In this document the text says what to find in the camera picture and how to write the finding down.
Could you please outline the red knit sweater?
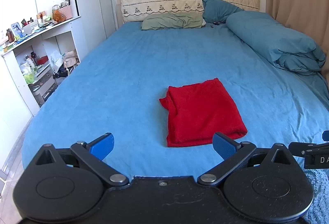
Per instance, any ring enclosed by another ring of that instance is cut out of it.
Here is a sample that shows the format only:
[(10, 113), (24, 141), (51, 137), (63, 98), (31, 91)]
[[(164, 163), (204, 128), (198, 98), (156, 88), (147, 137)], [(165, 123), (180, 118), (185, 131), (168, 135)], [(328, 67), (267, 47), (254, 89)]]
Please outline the red knit sweater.
[(211, 144), (216, 132), (231, 139), (248, 132), (234, 100), (218, 78), (170, 86), (160, 103), (168, 110), (168, 147)]

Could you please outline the blue fluffy rug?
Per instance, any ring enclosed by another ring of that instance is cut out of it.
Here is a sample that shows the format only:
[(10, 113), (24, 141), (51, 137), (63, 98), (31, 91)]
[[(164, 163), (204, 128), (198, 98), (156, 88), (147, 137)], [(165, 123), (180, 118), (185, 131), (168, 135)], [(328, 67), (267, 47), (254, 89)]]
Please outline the blue fluffy rug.
[(329, 223), (328, 175), (322, 170), (303, 170), (314, 191), (313, 202), (305, 215), (311, 224)]

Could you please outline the rolled blue duvet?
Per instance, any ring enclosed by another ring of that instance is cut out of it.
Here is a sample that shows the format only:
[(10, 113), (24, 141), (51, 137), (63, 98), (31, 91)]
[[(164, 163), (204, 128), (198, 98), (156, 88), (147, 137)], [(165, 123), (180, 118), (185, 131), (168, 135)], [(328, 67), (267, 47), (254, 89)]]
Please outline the rolled blue duvet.
[(227, 27), (273, 66), (311, 75), (321, 71), (326, 56), (308, 35), (286, 28), (266, 13), (239, 11), (227, 17)]

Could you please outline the white shelf desk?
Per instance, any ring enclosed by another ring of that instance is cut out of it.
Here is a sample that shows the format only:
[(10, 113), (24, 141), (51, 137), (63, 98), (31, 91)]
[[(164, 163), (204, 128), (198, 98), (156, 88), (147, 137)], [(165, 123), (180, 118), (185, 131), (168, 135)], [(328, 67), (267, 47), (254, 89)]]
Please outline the white shelf desk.
[(61, 66), (60, 59), (68, 51), (75, 51), (78, 62), (88, 53), (81, 17), (74, 17), (57, 25), (35, 31), (20, 43), (10, 43), (1, 49), (1, 61), (8, 72), (28, 110), (35, 116), (40, 103), (34, 96), (22, 73), (22, 64), (33, 64), (35, 80), (50, 75)]

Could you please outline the beige handbag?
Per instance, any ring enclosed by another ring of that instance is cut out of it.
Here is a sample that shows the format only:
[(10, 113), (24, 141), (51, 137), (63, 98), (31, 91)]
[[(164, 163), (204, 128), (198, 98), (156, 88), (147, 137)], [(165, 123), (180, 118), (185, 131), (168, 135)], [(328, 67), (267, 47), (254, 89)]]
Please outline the beige handbag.
[(64, 54), (64, 68), (69, 69), (80, 63), (76, 50), (67, 51)]

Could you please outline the red box on shelf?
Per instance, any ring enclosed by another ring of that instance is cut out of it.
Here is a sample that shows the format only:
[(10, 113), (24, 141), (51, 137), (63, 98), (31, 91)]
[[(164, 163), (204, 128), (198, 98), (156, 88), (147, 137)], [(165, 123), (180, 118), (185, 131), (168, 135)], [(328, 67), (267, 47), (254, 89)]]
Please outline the red box on shelf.
[(44, 65), (45, 63), (48, 62), (48, 60), (49, 60), (48, 56), (45, 55), (45, 56), (43, 56), (43, 57), (38, 58), (38, 59), (36, 60), (36, 64), (37, 64), (37, 65)]

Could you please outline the dark teal pillow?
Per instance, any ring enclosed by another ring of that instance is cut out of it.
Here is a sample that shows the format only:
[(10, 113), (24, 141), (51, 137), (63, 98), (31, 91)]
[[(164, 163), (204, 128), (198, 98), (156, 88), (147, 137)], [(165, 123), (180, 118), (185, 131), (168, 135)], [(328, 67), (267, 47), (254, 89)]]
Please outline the dark teal pillow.
[(202, 0), (206, 23), (225, 23), (227, 18), (243, 9), (223, 0)]

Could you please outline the orange plush bear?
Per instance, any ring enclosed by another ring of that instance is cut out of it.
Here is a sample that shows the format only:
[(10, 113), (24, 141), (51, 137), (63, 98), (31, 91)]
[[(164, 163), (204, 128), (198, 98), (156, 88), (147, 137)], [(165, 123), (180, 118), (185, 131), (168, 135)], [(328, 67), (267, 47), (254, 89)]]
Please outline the orange plush bear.
[(55, 24), (59, 24), (66, 20), (66, 16), (60, 10), (54, 10), (52, 12), (52, 20)]

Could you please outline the green pillow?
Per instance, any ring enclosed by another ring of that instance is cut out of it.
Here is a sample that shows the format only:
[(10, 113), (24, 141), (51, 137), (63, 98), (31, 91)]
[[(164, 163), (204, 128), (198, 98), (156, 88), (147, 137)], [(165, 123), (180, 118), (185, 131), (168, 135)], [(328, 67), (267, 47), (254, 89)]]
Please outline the green pillow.
[(142, 30), (160, 29), (188, 29), (201, 28), (206, 25), (206, 21), (201, 14), (196, 12), (167, 12), (147, 16), (142, 24)]

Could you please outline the pink basket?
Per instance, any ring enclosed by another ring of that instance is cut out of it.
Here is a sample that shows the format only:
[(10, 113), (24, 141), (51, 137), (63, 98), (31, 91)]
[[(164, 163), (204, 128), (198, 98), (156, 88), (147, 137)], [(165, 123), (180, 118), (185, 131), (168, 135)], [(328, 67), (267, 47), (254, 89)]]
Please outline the pink basket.
[(65, 17), (65, 20), (69, 20), (69, 19), (73, 18), (73, 12), (72, 12), (71, 5), (60, 8), (59, 12), (61, 14), (63, 14), (63, 16)]

